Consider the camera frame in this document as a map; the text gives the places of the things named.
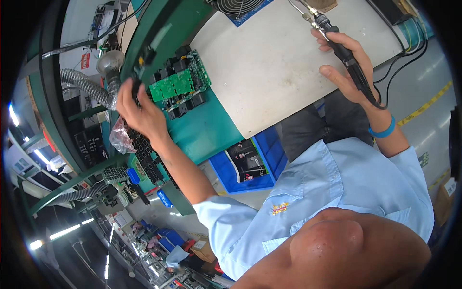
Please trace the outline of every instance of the person's right hand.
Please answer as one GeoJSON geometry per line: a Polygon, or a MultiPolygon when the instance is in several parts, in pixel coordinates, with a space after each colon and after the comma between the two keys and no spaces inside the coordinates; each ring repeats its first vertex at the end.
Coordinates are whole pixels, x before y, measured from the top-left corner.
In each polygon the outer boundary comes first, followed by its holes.
{"type": "Polygon", "coordinates": [[[141,108],[132,99],[133,80],[128,78],[120,87],[117,95],[117,111],[127,121],[129,127],[142,133],[157,151],[159,146],[170,140],[165,116],[148,98],[145,85],[138,90],[138,101],[141,108]]]}
{"type": "MultiPolygon", "coordinates": [[[[326,39],[318,30],[311,29],[311,34],[317,38],[316,41],[321,45],[319,47],[319,50],[329,51],[332,49],[330,46],[328,46],[326,39]]],[[[374,77],[372,75],[374,68],[372,66],[371,60],[361,47],[361,44],[359,44],[358,41],[349,37],[345,33],[327,32],[326,36],[333,42],[343,44],[343,46],[345,46],[353,52],[353,56],[354,58],[356,58],[356,61],[358,61],[359,66],[361,66],[364,76],[366,77],[366,80],[369,83],[369,86],[371,87],[372,93],[378,100],[378,93],[377,90],[375,90],[374,88],[374,77]]],[[[332,66],[322,65],[319,68],[319,73],[325,76],[327,79],[329,79],[332,83],[334,83],[340,89],[343,95],[351,102],[355,102],[357,104],[369,103],[364,94],[356,88],[353,79],[346,70],[345,76],[343,76],[342,74],[340,74],[340,72],[337,71],[337,69],[333,68],[332,66]]]]}

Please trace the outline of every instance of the forearm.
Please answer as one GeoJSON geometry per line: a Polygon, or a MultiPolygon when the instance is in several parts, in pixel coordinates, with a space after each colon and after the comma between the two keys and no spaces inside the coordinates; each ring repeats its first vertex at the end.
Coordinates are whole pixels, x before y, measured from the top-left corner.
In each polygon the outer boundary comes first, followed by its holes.
{"type": "Polygon", "coordinates": [[[156,146],[156,152],[191,204],[203,202],[217,194],[205,174],[180,150],[171,138],[156,146]]]}
{"type": "MultiPolygon", "coordinates": [[[[366,112],[369,124],[374,132],[383,132],[391,124],[391,114],[388,110],[380,110],[371,103],[361,104],[366,112]]],[[[401,131],[400,127],[395,124],[393,132],[384,138],[376,138],[380,152],[387,158],[397,155],[409,148],[409,143],[401,131]]]]}

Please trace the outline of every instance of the red sticker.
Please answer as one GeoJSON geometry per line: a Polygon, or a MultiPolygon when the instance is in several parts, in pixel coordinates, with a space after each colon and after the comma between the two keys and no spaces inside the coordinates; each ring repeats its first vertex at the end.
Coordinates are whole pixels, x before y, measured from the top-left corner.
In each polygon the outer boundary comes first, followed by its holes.
{"type": "Polygon", "coordinates": [[[90,66],[90,53],[82,54],[82,61],[80,62],[80,69],[85,69],[90,66]]]}

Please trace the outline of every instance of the yellow and red embroidery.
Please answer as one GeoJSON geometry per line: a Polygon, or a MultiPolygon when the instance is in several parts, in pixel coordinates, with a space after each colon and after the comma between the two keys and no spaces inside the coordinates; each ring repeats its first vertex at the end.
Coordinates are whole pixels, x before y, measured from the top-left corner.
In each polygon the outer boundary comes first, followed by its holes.
{"type": "Polygon", "coordinates": [[[281,212],[284,212],[285,210],[287,210],[287,206],[288,206],[289,203],[282,203],[281,205],[279,206],[273,206],[273,215],[277,215],[281,212]]]}

